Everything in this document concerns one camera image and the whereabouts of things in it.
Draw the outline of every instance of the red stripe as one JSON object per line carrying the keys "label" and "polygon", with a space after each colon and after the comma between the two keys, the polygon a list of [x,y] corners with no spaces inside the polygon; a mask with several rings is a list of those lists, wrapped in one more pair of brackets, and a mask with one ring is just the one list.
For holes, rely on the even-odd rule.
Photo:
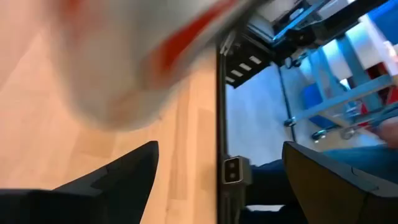
{"label": "red stripe", "polygon": [[224,0],[216,3],[198,19],[171,35],[156,50],[160,54],[160,71],[167,74],[173,67],[176,59],[192,43],[197,35],[214,19],[231,8],[236,0]]}

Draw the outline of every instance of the wooden floor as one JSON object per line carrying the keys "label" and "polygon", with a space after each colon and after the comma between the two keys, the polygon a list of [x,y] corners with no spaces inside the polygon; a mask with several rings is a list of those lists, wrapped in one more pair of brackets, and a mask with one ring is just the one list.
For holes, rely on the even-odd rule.
{"label": "wooden floor", "polygon": [[90,128],[60,96],[41,0],[0,2],[0,188],[53,189],[151,141],[160,158],[141,223],[215,222],[215,54],[150,126]]}

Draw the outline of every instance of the gray floor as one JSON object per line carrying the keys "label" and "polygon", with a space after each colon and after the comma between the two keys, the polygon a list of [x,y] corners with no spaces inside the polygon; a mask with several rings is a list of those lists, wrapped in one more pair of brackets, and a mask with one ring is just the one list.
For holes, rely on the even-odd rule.
{"label": "gray floor", "polygon": [[[292,113],[298,113],[303,110],[300,92],[309,83],[297,69],[282,68],[282,76]],[[227,87],[227,119],[228,148],[232,156],[248,157],[256,165],[281,158],[283,142],[291,141],[292,134],[283,126],[287,111],[275,66],[264,69],[237,89]],[[382,143],[367,132],[358,133],[348,141],[335,132],[315,144],[310,135],[318,130],[320,128],[308,120],[298,122],[297,142],[316,151]]]}

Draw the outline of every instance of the jeans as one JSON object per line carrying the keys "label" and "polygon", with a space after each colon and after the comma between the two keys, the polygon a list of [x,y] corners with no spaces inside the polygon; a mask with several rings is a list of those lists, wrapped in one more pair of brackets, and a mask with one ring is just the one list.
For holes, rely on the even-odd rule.
{"label": "jeans", "polygon": [[[398,149],[384,145],[324,152],[368,174],[398,184]],[[278,212],[243,210],[240,223],[307,223],[289,184],[281,159],[252,167],[253,184],[246,189],[246,205],[284,205]]]}

